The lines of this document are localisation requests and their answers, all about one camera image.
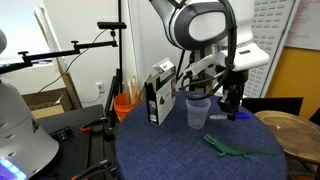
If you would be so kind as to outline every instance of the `cardboard box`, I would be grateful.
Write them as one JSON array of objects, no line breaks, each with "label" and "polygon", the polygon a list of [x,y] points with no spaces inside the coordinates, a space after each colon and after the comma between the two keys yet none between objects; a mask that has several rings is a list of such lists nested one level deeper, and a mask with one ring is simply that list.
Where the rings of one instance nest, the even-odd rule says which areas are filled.
[{"label": "cardboard box", "polygon": [[[35,94],[22,95],[24,101],[28,103]],[[35,118],[42,118],[61,114],[74,109],[70,97],[65,88],[41,92],[28,104]]]},{"label": "cardboard box", "polygon": [[169,58],[155,64],[153,68],[158,73],[145,83],[148,120],[160,125],[176,102],[176,69]]}]

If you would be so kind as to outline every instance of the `wooden stool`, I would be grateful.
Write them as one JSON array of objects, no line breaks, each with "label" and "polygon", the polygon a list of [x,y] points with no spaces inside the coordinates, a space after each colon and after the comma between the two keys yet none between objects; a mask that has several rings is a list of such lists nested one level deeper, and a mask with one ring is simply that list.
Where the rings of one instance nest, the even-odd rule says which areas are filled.
[{"label": "wooden stool", "polygon": [[284,152],[302,164],[318,165],[320,180],[320,127],[306,119],[279,111],[260,111],[255,114],[277,138]]}]

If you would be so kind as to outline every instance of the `clear plastic cup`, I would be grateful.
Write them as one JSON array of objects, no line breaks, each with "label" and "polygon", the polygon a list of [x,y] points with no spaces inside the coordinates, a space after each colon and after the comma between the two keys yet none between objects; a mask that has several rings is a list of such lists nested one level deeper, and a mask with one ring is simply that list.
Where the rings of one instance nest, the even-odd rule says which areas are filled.
[{"label": "clear plastic cup", "polygon": [[196,101],[187,99],[186,104],[189,126],[193,129],[203,128],[207,119],[211,101],[208,98]]}]

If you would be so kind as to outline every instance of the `green toy lizard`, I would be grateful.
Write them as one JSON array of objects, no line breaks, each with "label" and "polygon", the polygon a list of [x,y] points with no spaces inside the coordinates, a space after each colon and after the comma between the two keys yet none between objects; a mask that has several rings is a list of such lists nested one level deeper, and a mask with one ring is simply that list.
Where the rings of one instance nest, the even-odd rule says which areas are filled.
[{"label": "green toy lizard", "polygon": [[234,149],[230,148],[221,142],[219,142],[217,139],[211,137],[209,134],[207,134],[204,139],[208,141],[210,144],[212,144],[217,150],[221,151],[221,153],[218,155],[220,157],[223,157],[225,155],[231,155],[231,156],[243,156],[246,159],[250,159],[250,154],[268,154],[268,155],[280,155],[281,153],[275,153],[270,151],[263,151],[263,150],[240,150],[240,149]]}]

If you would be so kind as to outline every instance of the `black pole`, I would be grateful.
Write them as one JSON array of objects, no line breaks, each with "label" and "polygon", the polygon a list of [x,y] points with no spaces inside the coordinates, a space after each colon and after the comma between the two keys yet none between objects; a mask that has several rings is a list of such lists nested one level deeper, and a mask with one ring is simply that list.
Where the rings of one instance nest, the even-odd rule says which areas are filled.
[{"label": "black pole", "polygon": [[[118,0],[118,18],[119,18],[119,22],[122,22],[122,4],[121,4],[121,0]],[[122,82],[123,82],[123,78],[122,78],[122,30],[119,29],[119,69],[120,69],[120,74],[119,74],[119,86],[120,86],[120,93],[123,92],[122,89]]]}]

